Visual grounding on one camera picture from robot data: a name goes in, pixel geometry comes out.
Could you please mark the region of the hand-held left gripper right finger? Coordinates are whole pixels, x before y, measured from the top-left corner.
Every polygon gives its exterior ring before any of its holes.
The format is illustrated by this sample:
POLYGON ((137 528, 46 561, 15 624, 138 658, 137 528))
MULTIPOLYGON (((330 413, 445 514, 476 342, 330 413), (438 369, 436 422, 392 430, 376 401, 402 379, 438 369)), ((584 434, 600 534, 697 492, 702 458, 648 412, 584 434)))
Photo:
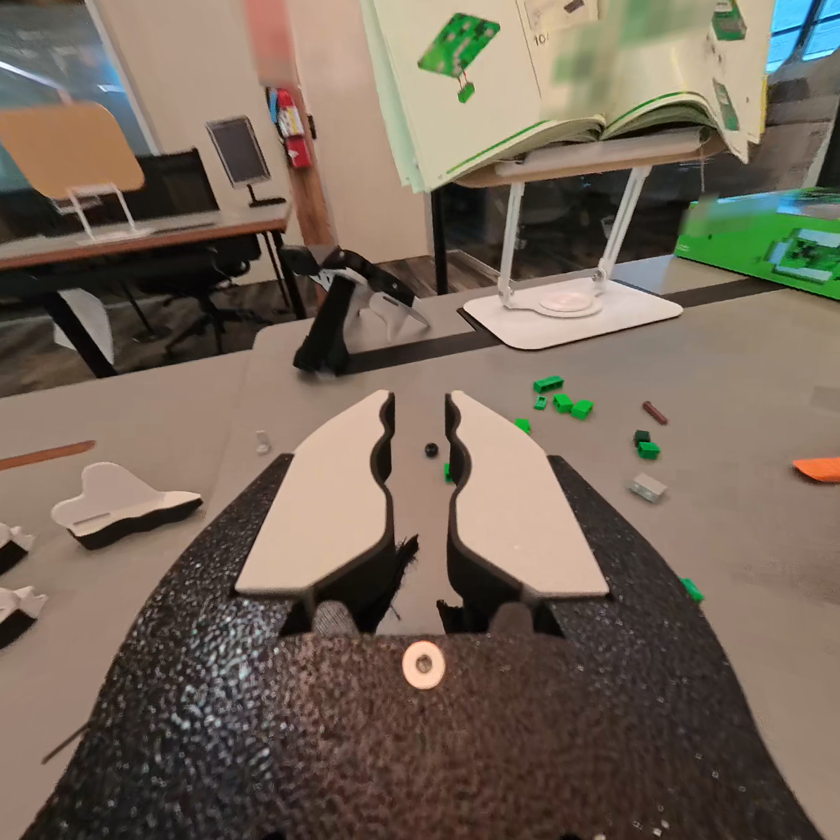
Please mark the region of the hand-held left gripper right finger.
POLYGON ((550 457, 515 423, 460 390, 444 399, 449 442, 446 571, 460 605, 437 602, 448 635, 485 634, 517 605, 536 633, 611 604, 611 591, 550 457))

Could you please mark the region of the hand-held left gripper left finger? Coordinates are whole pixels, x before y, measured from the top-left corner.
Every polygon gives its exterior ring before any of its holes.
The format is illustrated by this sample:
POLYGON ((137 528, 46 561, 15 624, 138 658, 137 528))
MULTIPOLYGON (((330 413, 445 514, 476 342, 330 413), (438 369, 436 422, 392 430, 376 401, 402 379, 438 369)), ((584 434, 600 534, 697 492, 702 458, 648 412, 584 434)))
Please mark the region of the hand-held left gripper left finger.
POLYGON ((418 552, 397 542, 392 494, 396 397, 378 390, 311 433, 290 464, 257 531, 237 595, 290 602, 313 619, 325 602, 343 605, 373 634, 418 552))

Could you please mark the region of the lego instruction booklet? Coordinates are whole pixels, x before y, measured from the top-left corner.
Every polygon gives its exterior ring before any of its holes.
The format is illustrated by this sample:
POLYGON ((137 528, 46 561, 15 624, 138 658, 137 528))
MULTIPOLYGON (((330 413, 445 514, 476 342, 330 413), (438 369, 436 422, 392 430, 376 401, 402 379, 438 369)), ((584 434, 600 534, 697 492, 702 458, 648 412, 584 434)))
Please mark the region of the lego instruction booklet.
POLYGON ((747 162, 774 6, 360 2, 392 156, 415 193, 552 144, 687 126, 747 162))

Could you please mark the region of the green lego box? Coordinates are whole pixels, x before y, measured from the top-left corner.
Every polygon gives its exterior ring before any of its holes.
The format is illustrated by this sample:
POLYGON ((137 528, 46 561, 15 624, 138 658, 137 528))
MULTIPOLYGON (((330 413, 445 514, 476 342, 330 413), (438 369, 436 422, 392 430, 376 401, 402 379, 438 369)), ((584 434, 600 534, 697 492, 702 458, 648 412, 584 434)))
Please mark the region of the green lego box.
POLYGON ((684 215, 675 256, 839 301, 839 191, 702 198, 684 215))

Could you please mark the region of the detached white gripper jaw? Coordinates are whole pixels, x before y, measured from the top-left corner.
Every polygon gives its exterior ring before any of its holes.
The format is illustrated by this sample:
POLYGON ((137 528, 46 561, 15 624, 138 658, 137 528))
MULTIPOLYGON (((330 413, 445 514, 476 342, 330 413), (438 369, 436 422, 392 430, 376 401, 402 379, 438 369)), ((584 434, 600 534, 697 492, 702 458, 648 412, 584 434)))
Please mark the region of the detached white gripper jaw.
POLYGON ((32 585, 16 590, 1 588, 1 651, 37 622, 48 599, 47 594, 37 593, 32 585))
POLYGON ((0 575, 15 567, 29 552, 35 542, 35 536, 26 533, 21 527, 10 527, 1 522, 0 575))
POLYGON ((80 495, 55 504, 50 516, 88 551, 181 522, 203 505, 197 493, 157 490, 111 462, 87 465, 80 482, 80 495))

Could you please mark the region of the white book stand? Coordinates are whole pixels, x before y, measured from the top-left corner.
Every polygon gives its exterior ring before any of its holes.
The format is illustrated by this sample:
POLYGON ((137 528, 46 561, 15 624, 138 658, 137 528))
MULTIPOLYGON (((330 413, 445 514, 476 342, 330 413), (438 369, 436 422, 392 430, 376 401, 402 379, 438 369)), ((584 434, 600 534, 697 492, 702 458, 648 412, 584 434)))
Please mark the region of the white book stand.
POLYGON ((520 161, 487 165, 459 180, 510 187, 495 297, 467 301, 464 312, 513 350, 537 351, 675 319, 683 308, 613 280, 613 271, 644 184, 658 165, 704 161, 722 149, 709 129, 668 129, 634 138, 541 148, 520 161), (606 245, 590 276, 525 287, 511 279, 526 184, 629 170, 606 245))

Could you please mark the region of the wooden stick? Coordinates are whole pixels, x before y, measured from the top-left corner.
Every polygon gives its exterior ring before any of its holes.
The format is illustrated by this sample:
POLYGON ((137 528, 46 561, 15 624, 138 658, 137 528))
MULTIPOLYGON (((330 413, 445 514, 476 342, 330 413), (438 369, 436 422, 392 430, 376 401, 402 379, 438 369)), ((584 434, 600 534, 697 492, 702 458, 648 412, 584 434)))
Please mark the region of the wooden stick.
POLYGON ((38 463, 45 463, 50 460, 63 459, 74 455, 83 455, 93 450, 96 445, 96 440, 89 439, 75 444, 66 444, 53 448, 40 449, 26 454, 1 458, 0 470, 6 471, 25 466, 32 466, 38 463))

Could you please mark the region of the wood-edged office desk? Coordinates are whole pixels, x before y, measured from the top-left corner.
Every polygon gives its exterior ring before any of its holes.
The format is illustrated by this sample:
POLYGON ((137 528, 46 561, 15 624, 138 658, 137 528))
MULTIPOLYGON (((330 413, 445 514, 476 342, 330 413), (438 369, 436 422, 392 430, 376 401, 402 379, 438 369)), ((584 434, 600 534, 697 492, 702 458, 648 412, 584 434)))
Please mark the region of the wood-edged office desk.
POLYGON ((98 280, 64 272, 42 277, 43 268, 258 235, 270 235, 278 253, 292 215, 293 205, 287 199, 277 198, 231 212, 193 213, 141 222, 137 234, 126 225, 109 225, 100 227, 95 238, 73 232, 18 239, 1 248, 2 298, 37 303, 64 330, 91 373, 99 379, 116 376, 119 373, 112 362, 60 295, 73 288, 92 291, 98 280))

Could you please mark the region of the black office chair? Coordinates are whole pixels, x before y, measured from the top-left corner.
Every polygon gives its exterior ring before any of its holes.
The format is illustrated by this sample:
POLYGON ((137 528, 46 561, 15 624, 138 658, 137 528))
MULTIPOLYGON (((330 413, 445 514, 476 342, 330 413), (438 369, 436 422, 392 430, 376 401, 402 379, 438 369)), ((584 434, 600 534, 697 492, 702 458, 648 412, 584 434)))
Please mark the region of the black office chair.
MULTIPOLYGON (((129 209, 141 220, 214 213, 218 204, 197 149, 138 159, 145 182, 128 197, 129 209)), ((191 337, 213 331, 216 352, 223 352, 228 322, 270 322, 251 310, 220 308, 213 294, 244 277, 261 257, 257 235, 212 238, 187 245, 153 249, 131 257, 126 267, 137 291, 164 295, 168 301, 188 299, 202 315, 165 346, 171 354, 191 337)))

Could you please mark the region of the small tablet on stand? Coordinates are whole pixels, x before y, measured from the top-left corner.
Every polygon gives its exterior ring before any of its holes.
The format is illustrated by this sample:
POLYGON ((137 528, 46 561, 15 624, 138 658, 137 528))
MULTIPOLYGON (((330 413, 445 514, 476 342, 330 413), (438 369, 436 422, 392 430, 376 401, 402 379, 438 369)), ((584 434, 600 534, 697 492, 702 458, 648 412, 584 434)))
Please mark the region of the small tablet on stand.
POLYGON ((282 196, 256 197, 254 186, 270 182, 271 175, 248 116, 208 121, 205 128, 231 185, 247 189, 250 207, 287 203, 282 196))

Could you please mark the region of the red fire extinguisher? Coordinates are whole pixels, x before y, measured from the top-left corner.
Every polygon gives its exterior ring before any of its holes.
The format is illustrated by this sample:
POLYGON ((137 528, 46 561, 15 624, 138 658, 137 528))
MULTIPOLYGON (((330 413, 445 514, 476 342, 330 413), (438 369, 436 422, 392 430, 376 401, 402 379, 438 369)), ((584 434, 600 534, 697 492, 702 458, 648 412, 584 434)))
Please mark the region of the red fire extinguisher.
POLYGON ((268 87, 266 95, 269 117, 280 136, 288 164, 294 170, 311 168, 305 125, 291 93, 284 88, 268 87))

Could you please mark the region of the empty wooden book stand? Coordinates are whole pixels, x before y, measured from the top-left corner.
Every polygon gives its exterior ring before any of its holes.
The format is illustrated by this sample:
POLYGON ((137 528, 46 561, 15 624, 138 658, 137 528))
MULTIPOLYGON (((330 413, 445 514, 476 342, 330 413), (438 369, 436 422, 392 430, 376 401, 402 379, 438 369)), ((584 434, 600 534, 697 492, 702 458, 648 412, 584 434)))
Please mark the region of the empty wooden book stand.
POLYGON ((38 193, 67 200, 92 242, 116 242, 151 236, 153 228, 137 225, 125 193, 144 186, 144 173, 110 111, 95 102, 3 110, 1 141, 38 193), (116 196, 126 224, 114 233, 92 227, 81 202, 116 196))

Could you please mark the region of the wooden support post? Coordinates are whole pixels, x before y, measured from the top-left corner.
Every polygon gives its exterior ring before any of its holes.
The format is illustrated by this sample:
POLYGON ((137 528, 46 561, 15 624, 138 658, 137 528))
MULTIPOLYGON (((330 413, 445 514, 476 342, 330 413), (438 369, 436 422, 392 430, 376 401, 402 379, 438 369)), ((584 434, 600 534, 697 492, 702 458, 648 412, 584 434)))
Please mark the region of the wooden support post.
POLYGON ((333 231, 313 149, 312 124, 298 69, 290 5, 286 1, 244 1, 243 5, 259 84, 265 91, 267 88, 289 90, 304 123, 311 168, 294 170, 287 162, 292 202, 303 242, 309 246, 330 245, 333 231))

